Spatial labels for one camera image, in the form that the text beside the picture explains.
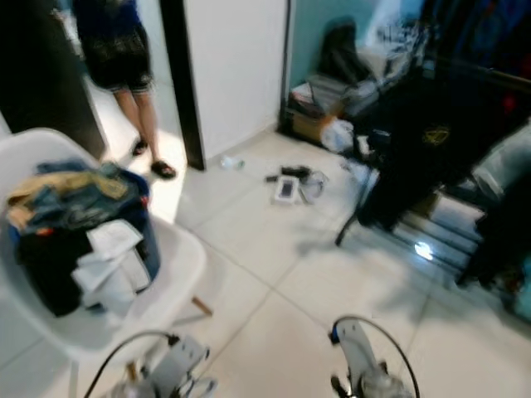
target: black backpack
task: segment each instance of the black backpack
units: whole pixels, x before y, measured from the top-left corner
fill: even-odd
[[[353,19],[342,19],[330,25],[324,38],[318,72],[347,85],[374,79],[369,67],[358,57],[356,22]]]

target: door frame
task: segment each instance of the door frame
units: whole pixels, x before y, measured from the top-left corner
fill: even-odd
[[[188,165],[206,170],[185,0],[158,0]]]

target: white chair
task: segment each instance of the white chair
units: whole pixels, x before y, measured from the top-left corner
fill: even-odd
[[[161,255],[161,269],[148,290],[140,294],[122,323],[83,308],[55,318],[34,293],[13,255],[7,236],[7,194],[35,173],[46,161],[78,157],[91,166],[97,161],[67,137],[53,130],[33,129],[0,140],[0,285],[22,316],[48,341],[75,362],[102,362],[120,342],[146,329],[168,329],[180,310],[192,301],[206,315],[212,311],[193,295],[206,268],[206,255],[197,238],[167,222],[152,218]],[[141,338],[125,347],[111,363],[130,364],[143,356],[158,340]]]

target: yellow logo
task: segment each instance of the yellow logo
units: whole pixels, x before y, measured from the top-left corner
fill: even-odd
[[[426,130],[422,136],[422,141],[437,147],[444,143],[449,136],[450,129],[444,126],[439,126]]]

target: teal wall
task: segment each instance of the teal wall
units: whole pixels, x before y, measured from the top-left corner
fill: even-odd
[[[353,17],[358,38],[363,38],[377,0],[297,0],[291,59],[290,88],[303,83],[319,63],[319,53],[329,22]]]

